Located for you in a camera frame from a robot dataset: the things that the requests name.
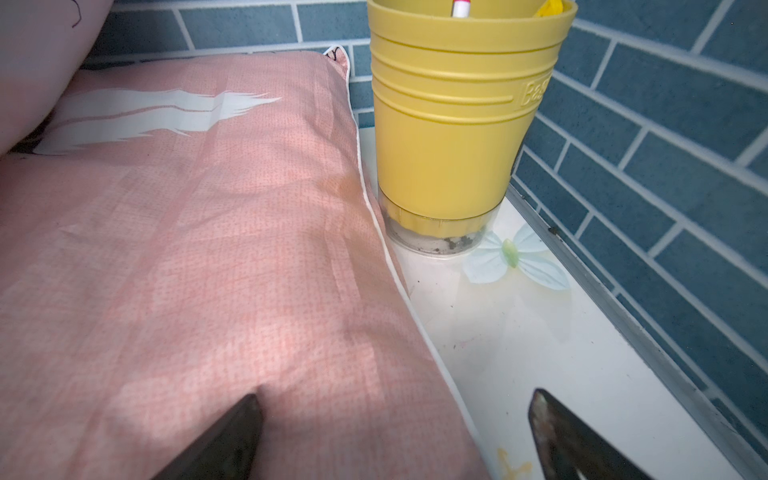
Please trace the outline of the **light pink cartoon pillow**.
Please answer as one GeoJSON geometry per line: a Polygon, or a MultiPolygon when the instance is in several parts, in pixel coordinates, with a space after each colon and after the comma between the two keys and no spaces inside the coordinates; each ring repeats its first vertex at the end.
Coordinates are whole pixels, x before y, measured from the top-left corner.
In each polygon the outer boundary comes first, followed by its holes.
{"type": "Polygon", "coordinates": [[[112,0],[2,0],[1,152],[48,116],[91,48],[112,0]]]}

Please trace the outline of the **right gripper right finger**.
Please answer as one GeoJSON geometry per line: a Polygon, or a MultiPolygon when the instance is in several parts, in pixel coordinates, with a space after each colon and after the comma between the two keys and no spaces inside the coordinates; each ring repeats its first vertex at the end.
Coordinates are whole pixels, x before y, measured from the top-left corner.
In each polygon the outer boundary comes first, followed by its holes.
{"type": "Polygon", "coordinates": [[[528,420],[547,479],[651,479],[545,389],[534,390],[528,420]]]}

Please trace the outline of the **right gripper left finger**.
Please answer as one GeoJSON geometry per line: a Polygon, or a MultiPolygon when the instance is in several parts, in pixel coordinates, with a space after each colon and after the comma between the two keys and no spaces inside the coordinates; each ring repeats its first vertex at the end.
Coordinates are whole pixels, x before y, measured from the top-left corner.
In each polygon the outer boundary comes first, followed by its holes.
{"type": "Polygon", "coordinates": [[[263,422],[257,395],[243,396],[152,480],[250,479],[263,422]]]}

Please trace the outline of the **salmon pink feather pillow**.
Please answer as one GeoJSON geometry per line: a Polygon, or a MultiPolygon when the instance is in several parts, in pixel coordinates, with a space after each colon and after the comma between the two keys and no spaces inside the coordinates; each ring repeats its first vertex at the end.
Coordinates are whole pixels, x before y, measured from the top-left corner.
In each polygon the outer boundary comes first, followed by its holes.
{"type": "Polygon", "coordinates": [[[250,479],[484,479],[360,158],[344,49],[78,73],[1,160],[1,475],[151,479],[243,396],[250,479]]]}

